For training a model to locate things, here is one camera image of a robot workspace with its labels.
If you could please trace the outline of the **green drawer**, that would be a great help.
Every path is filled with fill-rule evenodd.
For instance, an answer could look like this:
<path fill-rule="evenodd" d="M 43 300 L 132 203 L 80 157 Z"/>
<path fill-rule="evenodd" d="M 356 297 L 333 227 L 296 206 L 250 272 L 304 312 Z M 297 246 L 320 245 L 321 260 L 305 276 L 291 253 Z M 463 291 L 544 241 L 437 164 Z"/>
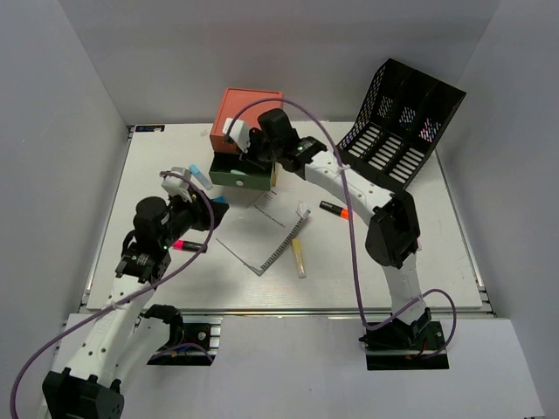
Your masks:
<path fill-rule="evenodd" d="M 239 159 L 240 155 L 215 153 L 210 165 L 209 175 L 213 184 L 261 191 L 269 190 L 272 173 L 261 172 L 251 168 L 246 161 Z M 231 169 L 244 172 L 244 175 L 233 175 Z"/>

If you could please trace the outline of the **pastel blue highlighter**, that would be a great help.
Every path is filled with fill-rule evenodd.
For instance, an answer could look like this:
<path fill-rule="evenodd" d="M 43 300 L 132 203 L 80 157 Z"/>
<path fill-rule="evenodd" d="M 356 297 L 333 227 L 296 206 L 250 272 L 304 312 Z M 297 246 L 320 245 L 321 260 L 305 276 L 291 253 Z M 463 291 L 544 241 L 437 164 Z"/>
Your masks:
<path fill-rule="evenodd" d="M 207 178 L 195 164 L 191 164 L 189 166 L 189 172 L 203 186 L 204 189 L 213 189 L 213 184 L 210 179 Z"/>

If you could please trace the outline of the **orange top drawer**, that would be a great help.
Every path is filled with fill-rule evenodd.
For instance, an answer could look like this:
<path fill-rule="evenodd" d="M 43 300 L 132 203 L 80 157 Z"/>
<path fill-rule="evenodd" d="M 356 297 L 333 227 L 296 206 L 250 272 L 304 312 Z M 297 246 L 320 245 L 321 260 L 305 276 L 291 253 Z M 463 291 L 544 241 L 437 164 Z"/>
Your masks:
<path fill-rule="evenodd" d="M 283 97 L 284 93 L 280 91 L 228 87 L 224 91 L 224 96 L 210 131 L 210 143 L 213 151 L 222 154 L 238 154 L 237 144 L 225 139 L 223 130 L 226 120 L 233 118 L 244 106 L 256 100 Z M 283 104 L 278 101 L 258 104 L 244 111 L 238 119 L 243 121 L 248 128 L 259 127 L 258 117 L 276 107 L 282 108 Z"/>

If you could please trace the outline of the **pastel yellow highlighter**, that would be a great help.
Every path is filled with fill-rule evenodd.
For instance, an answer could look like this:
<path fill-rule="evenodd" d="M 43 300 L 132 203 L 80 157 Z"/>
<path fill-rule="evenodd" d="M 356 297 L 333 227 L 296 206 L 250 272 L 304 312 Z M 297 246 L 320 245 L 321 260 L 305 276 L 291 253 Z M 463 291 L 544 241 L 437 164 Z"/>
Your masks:
<path fill-rule="evenodd" d="M 305 278 L 307 276 L 302 246 L 298 238 L 294 238 L 291 242 L 293 257 L 298 273 L 298 278 Z"/>

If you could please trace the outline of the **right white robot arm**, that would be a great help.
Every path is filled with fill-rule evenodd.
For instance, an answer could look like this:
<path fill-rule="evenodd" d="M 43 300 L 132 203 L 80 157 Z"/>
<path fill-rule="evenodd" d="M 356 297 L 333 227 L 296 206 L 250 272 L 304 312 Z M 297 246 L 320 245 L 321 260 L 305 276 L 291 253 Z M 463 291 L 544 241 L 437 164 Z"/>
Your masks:
<path fill-rule="evenodd" d="M 424 302 L 418 272 L 420 234 L 413 197 L 392 192 L 369 182 L 342 162 L 331 140 L 300 137 L 287 114 L 273 108 L 250 127 L 239 111 L 225 134 L 249 161 L 278 163 L 286 172 L 324 189 L 344 201 L 350 216 L 367 225 L 365 249 L 383 268 L 391 298 L 391 316 L 381 323 L 364 322 L 367 344 L 389 348 L 413 348 L 426 336 L 431 310 Z"/>

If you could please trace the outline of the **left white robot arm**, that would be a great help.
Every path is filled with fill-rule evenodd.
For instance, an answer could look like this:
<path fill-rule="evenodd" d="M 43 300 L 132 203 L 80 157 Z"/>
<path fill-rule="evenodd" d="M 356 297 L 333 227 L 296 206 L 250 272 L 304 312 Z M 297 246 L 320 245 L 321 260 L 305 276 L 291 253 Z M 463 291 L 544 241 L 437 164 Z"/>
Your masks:
<path fill-rule="evenodd" d="M 183 342 L 183 319 L 173 306 L 146 304 L 168 269 L 172 245 L 188 230 L 217 227 L 228 204 L 191 186 L 136 204 L 115 268 L 107 313 L 93 321 L 75 355 L 42 389 L 52 418 L 119 418 L 132 380 L 159 349 Z"/>

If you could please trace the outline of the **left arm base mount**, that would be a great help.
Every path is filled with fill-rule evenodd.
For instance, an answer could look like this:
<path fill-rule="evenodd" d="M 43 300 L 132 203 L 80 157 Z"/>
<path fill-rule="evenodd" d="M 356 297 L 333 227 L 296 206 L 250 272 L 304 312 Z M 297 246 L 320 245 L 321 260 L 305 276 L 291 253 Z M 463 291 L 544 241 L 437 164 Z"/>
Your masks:
<path fill-rule="evenodd" d="M 158 319 L 168 341 L 148 361 L 152 366 L 205 366 L 215 360 L 221 320 L 212 317 L 184 317 L 173 306 L 152 305 L 141 319 Z"/>

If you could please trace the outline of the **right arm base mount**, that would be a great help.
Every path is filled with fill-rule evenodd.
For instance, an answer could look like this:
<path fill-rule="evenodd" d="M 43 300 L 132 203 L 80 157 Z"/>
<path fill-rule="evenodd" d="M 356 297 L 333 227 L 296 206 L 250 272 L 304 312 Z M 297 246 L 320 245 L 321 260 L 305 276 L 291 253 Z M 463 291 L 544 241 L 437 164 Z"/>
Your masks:
<path fill-rule="evenodd" d="M 364 345 L 368 371 L 447 370 L 450 368 L 441 323 L 426 309 L 418 321 L 406 325 L 400 319 L 366 330 Z"/>

